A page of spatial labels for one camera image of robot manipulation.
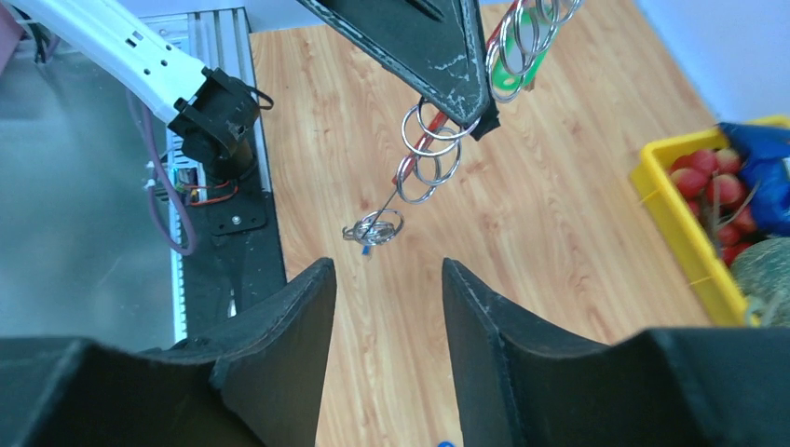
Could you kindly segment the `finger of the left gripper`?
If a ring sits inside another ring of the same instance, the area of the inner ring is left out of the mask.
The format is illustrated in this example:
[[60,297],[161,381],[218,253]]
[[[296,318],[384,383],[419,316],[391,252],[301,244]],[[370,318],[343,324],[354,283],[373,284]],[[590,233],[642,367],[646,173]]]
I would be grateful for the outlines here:
[[316,0],[304,7],[479,141],[499,127],[476,1]]

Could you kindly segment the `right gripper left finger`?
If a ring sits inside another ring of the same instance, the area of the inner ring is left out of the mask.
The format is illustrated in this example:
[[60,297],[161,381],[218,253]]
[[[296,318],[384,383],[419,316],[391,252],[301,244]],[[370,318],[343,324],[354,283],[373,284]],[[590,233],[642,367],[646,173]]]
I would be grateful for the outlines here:
[[280,291],[169,349],[83,337],[1,342],[5,446],[312,446],[336,273],[319,258]]

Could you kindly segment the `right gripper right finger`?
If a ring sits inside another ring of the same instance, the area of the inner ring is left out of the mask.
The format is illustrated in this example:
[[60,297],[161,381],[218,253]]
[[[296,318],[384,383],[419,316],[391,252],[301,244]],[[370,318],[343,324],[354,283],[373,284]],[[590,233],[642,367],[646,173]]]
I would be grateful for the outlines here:
[[443,313],[467,446],[785,446],[786,328],[567,331],[445,259]]

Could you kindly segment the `green key tag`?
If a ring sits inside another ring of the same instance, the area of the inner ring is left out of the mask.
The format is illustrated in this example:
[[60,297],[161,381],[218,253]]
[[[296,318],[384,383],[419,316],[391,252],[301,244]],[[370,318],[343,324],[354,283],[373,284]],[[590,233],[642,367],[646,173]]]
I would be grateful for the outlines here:
[[489,88],[497,102],[511,102],[534,87],[559,26],[551,7],[516,1],[493,32],[486,56]]

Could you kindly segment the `red handled key ring holder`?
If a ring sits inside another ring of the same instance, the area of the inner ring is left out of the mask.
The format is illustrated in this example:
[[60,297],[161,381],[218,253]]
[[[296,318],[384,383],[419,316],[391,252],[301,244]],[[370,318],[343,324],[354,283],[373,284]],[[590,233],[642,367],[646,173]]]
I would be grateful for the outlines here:
[[[539,7],[551,7],[552,20],[559,26],[559,30],[574,17],[583,5],[581,1],[527,2],[532,2]],[[484,72],[488,92],[491,94],[486,56],[493,32],[484,44]],[[403,157],[393,174],[391,180],[393,189],[389,198],[377,210],[366,214],[353,225],[345,226],[342,229],[344,240],[355,241],[368,250],[395,238],[402,231],[405,218],[399,210],[390,206],[392,200],[397,197],[404,203],[414,205],[426,202],[440,185],[447,183],[455,175],[461,162],[462,142],[465,137],[475,132],[485,134],[490,129],[489,126],[483,124],[484,119],[481,116],[466,127],[461,125],[451,127],[449,117],[442,112],[438,112],[427,124],[422,115],[423,106],[427,103],[425,98],[421,98],[402,119],[401,136],[408,153]],[[492,94],[492,106],[496,107],[505,103],[497,102]]]

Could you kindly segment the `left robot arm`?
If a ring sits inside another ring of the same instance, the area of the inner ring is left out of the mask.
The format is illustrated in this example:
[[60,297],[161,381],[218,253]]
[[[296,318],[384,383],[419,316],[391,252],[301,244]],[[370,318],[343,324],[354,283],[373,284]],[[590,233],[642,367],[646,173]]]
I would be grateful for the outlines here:
[[[248,143],[260,112],[252,87],[166,42],[116,1],[21,1],[136,94],[220,181],[256,165]],[[308,1],[306,8],[480,139],[498,124],[475,1]]]

